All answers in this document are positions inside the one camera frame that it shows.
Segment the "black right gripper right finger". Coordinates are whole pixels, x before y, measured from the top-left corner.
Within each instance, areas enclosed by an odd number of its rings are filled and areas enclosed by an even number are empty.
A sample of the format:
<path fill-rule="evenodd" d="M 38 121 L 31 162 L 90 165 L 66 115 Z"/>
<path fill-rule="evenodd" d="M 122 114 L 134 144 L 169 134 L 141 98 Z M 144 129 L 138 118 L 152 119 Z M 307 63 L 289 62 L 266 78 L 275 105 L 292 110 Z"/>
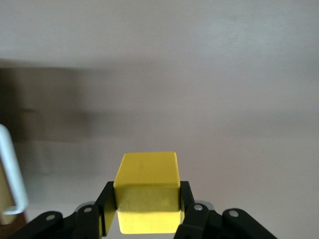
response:
<path fill-rule="evenodd" d="M 189 182 L 180 183 L 184 219 L 175 239 L 274 239 L 275 236 L 246 211 L 231 208 L 221 215 L 194 200 Z"/>

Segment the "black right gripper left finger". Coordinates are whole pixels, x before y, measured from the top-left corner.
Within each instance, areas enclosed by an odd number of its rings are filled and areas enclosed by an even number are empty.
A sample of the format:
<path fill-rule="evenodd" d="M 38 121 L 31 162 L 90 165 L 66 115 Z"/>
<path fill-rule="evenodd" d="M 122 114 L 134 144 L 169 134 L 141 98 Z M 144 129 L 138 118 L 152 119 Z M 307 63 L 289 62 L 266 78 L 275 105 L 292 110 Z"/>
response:
<path fill-rule="evenodd" d="M 67 217 L 60 212 L 48 211 L 20 228 L 11 239 L 101 239 L 107 236 L 115 212 L 114 182 L 103 188 L 98 199 L 83 204 Z"/>

